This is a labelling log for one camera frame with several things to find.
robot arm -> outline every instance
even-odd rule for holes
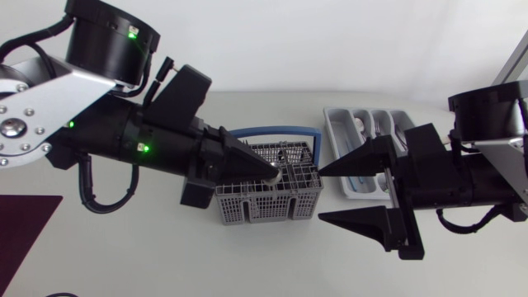
[[[22,45],[40,54],[11,67],[0,64],[0,169],[44,156],[61,169],[79,163],[82,202],[97,213],[119,209],[134,194],[139,166],[186,176],[181,202],[200,208],[209,205],[219,182],[277,176],[223,127],[195,117],[211,80],[191,66],[177,71],[153,100],[173,68],[167,58],[143,105],[125,99],[146,87],[159,42],[150,26],[98,0],[68,0],[65,11],[57,25],[0,47],[0,62]],[[36,45],[72,23],[66,60],[50,58]],[[118,203],[95,202],[89,154],[133,164],[130,189]]]
[[[446,150],[433,125],[405,131],[408,154],[397,157],[390,136],[367,139],[357,150],[321,169],[322,176],[374,176],[385,172],[393,208],[384,206],[319,214],[319,218],[380,242],[386,252],[421,260],[424,248],[414,210],[436,209],[442,225],[474,233],[503,215],[528,215],[526,106],[528,81],[510,82],[450,97],[455,128]],[[458,226],[443,209],[494,205],[472,226]]]

white table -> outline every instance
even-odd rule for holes
[[[401,108],[416,124],[452,126],[447,111],[365,93],[211,93],[198,116],[228,130],[261,125],[323,129],[324,106]],[[321,166],[332,161],[323,137]],[[477,234],[441,227],[418,211],[423,261],[399,260],[379,243],[311,220],[223,226],[207,210],[179,205],[183,177],[142,169],[135,197],[114,214],[92,214],[78,198],[77,170],[47,160],[0,172],[4,194],[62,195],[64,200],[7,289],[6,296],[67,291],[88,296],[526,296],[528,226],[503,217]],[[121,197],[130,165],[94,160],[95,193]],[[347,200],[338,178],[325,177],[316,212],[385,202]],[[459,224],[488,208],[447,210]]]

blue basket handle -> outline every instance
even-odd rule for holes
[[[229,133],[231,133],[236,138],[271,134],[313,136],[312,163],[315,166],[319,165],[319,153],[321,152],[321,130],[317,128],[299,126],[267,126],[231,130]]]

black cylindrical motor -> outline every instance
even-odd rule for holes
[[[517,100],[528,97],[528,81],[510,82],[449,98],[455,129],[463,142],[522,136],[525,126]]]
[[[130,14],[97,0],[69,0],[75,17],[66,61],[130,85],[139,85],[159,34]]]

cutlery tray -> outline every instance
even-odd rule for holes
[[[324,119],[335,159],[359,148],[365,139],[390,135],[398,156],[407,154],[403,132],[415,127],[406,111],[379,108],[325,107]],[[364,132],[361,133],[361,122]],[[375,123],[378,123],[376,134]],[[349,199],[388,200],[384,173],[376,177],[340,177],[342,191]]]

